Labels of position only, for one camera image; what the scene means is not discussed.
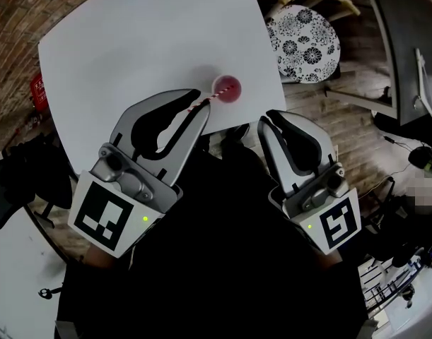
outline brick wall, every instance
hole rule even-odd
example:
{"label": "brick wall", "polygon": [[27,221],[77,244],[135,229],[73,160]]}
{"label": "brick wall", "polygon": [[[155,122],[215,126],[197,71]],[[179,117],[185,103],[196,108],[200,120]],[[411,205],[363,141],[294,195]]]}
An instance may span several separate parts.
{"label": "brick wall", "polygon": [[38,42],[86,0],[0,0],[0,149],[32,111]]}

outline glass of red liquid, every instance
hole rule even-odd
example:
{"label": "glass of red liquid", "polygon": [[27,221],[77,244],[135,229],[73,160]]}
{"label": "glass of red liquid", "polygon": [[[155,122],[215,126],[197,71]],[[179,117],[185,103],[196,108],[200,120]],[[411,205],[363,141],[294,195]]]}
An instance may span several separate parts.
{"label": "glass of red liquid", "polygon": [[224,103],[235,102],[241,96],[242,89],[241,83],[234,76],[218,76],[214,79],[212,86],[213,94],[216,94],[228,87],[231,87],[230,90],[220,94],[218,99]]}

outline floral pattern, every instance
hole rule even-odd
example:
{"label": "floral pattern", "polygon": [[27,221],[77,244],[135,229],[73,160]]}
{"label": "floral pattern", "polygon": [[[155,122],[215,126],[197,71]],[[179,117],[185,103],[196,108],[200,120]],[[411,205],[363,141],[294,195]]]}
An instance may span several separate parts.
{"label": "floral pattern", "polygon": [[310,41],[310,38],[306,37],[306,36],[299,37],[299,39],[298,39],[298,42],[301,42],[302,44],[305,44],[306,42],[309,42],[309,41]]}
{"label": "floral pattern", "polygon": [[309,64],[316,64],[319,60],[321,60],[321,57],[321,51],[315,47],[308,48],[303,54],[304,60]]}
{"label": "floral pattern", "polygon": [[288,37],[298,35],[303,24],[294,16],[287,15],[279,21],[279,34]]}
{"label": "floral pattern", "polygon": [[288,5],[267,23],[267,32],[282,74],[299,83],[331,76],[340,58],[333,27],[317,12]]}
{"label": "floral pattern", "polygon": [[312,11],[309,8],[304,8],[298,12],[298,20],[303,24],[311,22],[313,17]]}
{"label": "floral pattern", "polygon": [[286,55],[292,55],[298,49],[298,45],[293,40],[288,40],[284,42],[284,53]]}

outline shoe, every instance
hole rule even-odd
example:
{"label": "shoe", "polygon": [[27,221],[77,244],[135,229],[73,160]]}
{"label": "shoe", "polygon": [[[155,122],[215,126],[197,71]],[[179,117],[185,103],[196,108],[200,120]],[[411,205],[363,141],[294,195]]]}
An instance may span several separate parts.
{"label": "shoe", "polygon": [[237,126],[227,130],[225,139],[229,141],[241,142],[249,133],[250,124],[246,123],[242,126]]}

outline red and white striped straw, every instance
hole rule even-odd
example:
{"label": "red and white striped straw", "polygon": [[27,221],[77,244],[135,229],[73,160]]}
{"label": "red and white striped straw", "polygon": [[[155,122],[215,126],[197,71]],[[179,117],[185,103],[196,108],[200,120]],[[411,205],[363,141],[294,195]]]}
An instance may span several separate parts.
{"label": "red and white striped straw", "polygon": [[[205,100],[211,100],[211,99],[217,98],[217,97],[219,97],[220,95],[222,95],[222,94],[228,92],[230,89],[233,89],[234,87],[235,87],[234,85],[230,85],[229,87],[227,87],[227,88],[225,88],[225,89],[223,89],[223,90],[220,90],[220,91],[217,92],[216,94],[213,94],[211,97],[204,98],[204,99],[202,100],[202,102],[204,102]],[[192,105],[192,106],[191,106],[187,111],[190,112],[190,111],[193,110],[195,107],[198,107],[202,102],[200,102],[198,105]]]}

